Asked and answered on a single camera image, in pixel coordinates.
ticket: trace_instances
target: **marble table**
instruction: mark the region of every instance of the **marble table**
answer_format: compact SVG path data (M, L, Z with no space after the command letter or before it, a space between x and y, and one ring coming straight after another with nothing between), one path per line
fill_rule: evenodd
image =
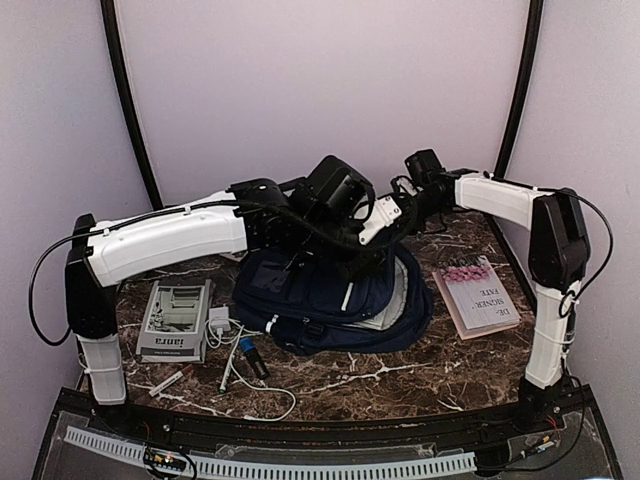
M435 314L424 337L408 350L391 354L323 352L297 357L279 349L266 335L254 343L271 376L266 385L291 390L298 404L290 421L382 420L474 410L517 400L517 387L528 361L534 315L505 255L478 213L445 216L448 230L405 240L434 290ZM431 272L438 262L462 255L486 255L494 265L522 316L521 324L490 336L461 341ZM135 347L155 280L178 276L210 278L215 284L213 306L232 305L231 291L238 267L212 256L130 278L117 301L120 343L129 393L134 403L180 412L241 418L274 417L284 413L289 396L256 392L231 377L228 392L218 387L229 346L208 351L186 379L152 399L148 391L182 368L179 364L143 364ZM235 365L252 382L253 372L241 354Z

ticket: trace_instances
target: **white wall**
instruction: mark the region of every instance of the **white wall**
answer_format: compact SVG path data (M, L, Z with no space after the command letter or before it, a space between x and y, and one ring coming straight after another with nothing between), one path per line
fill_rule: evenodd
M615 253L578 307L572 371L593 387L627 478L640 478L640 3L548 2L508 177L572 186L606 213ZM586 211L590 272L607 237ZM526 264L523 232L507 230Z
M118 2L163 199L307 174L333 153L388 191L414 151L492 169L527 0Z
M41 343L27 317L40 253L75 218L148 210L109 64L100 2L0 2L0 451L2 478L30 478L60 387L79 374L73 341ZM66 328L63 266L42 270L43 330Z

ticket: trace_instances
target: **white connector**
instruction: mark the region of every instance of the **white connector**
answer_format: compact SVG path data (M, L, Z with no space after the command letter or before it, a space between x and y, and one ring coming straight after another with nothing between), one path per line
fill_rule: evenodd
M222 328L223 332L231 330L231 322L229 321L229 307L215 307L209 309L209 324L211 328Z

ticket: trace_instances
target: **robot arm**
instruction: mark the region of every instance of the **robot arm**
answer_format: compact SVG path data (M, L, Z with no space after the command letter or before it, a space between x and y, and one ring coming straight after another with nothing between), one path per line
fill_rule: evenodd
M416 228L430 215L459 206L531 232L529 267L537 316L521 403L538 402L562 376L571 320L564 315L570 305L563 302L569 292L579 292L589 257L577 201L562 192L540 192L470 170L447 172L431 150L417 152L405 164L411 180L403 177L402 183L398 177L392 185L413 198ZM397 194L375 199L364 177L327 157L308 177L286 187L260 179L124 222L96 224L90 215L80 217L74 233L98 234L73 243L65 271L67 311L85 354L95 399L102 405L126 400L114 306L120 281L190 258L273 245L308 255L329 254L343 263L346 275L366 275L384 255L378 233L397 230L410 210ZM296 222L291 222L292 215ZM305 228L305 222L315 230Z
M411 181L397 177L392 186L414 195L421 218L458 206L509 220L530 232L528 263L537 308L519 407L522 418L531 418L562 377L562 360L574 335L570 300L580 292L590 256L582 211L572 196L575 192L543 192L469 170L446 172L432 150L417 152L405 164Z

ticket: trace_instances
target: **navy blue backpack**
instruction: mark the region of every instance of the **navy blue backpack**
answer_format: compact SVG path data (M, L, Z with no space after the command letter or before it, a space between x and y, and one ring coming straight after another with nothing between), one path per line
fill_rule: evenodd
M354 283L331 262L287 270L290 259L277 250L251 254L233 291L242 324L267 332L285 350L298 355L396 352L419 340L431 321L433 294L401 244L389 250L380 272ZM381 317L392 317L384 329L356 326Z

